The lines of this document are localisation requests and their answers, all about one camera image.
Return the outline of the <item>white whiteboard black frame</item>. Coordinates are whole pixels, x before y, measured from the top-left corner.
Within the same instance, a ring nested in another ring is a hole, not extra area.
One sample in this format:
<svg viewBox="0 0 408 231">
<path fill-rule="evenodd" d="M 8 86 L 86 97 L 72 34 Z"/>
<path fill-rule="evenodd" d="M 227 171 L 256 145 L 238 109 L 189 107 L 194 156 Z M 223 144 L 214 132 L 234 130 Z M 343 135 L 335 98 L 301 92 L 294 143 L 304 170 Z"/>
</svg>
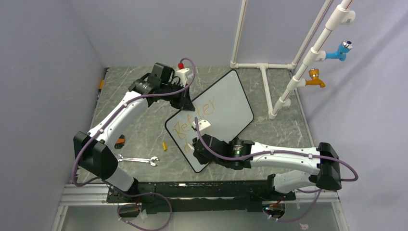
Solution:
<svg viewBox="0 0 408 231">
<path fill-rule="evenodd" d="M 177 111 L 165 128 L 195 173 L 206 165 L 200 164 L 189 147 L 197 137 L 192 126 L 195 118 L 206 120 L 210 127 L 204 131 L 221 141 L 238 136 L 254 119 L 238 73 L 230 70 L 192 100 L 195 111 Z"/>
</svg>

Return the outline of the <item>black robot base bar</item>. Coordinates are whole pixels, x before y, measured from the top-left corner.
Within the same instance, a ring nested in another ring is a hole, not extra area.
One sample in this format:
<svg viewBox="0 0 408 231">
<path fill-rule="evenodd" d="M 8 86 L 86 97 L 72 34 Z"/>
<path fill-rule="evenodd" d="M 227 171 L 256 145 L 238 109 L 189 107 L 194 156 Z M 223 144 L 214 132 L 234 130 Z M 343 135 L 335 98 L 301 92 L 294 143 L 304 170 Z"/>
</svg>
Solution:
<svg viewBox="0 0 408 231">
<path fill-rule="evenodd" d="M 262 205 L 274 201 L 294 201 L 294 192 L 282 194 L 272 187 L 271 180 L 139 182 L 141 197 L 128 197 L 109 188 L 106 201 L 110 204 L 137 202 L 148 214 L 169 211 L 261 212 Z"/>
</svg>

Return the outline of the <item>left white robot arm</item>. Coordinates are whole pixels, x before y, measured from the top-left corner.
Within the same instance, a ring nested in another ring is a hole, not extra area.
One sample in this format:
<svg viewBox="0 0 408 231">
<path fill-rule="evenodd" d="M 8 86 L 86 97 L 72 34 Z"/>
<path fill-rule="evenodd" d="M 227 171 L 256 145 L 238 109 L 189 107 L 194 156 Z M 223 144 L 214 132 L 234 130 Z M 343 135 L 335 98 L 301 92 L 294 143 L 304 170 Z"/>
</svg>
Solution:
<svg viewBox="0 0 408 231">
<path fill-rule="evenodd" d="M 129 86 L 123 99 L 108 116 L 88 132 L 79 131 L 73 138 L 75 161 L 71 178 L 75 186 L 84 186 L 90 181 L 78 183 L 77 169 L 81 167 L 119 191 L 126 202 L 134 201 L 139 194 L 139 182 L 118 165 L 111 151 L 120 135 L 141 116 L 154 102 L 167 101 L 173 108 L 194 111 L 189 88 L 196 77 L 196 67 L 178 70 L 155 63 L 152 71 L 136 79 Z"/>
</svg>

